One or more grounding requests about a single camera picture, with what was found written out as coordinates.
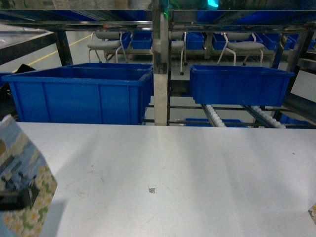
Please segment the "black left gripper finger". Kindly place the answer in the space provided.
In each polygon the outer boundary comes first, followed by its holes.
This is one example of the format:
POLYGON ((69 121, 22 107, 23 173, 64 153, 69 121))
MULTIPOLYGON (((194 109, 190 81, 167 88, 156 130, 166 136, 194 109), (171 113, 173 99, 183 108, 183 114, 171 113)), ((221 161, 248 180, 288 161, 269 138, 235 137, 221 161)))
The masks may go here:
POLYGON ((22 210, 30 205, 30 201, 28 190, 0 192, 1 211, 22 210))

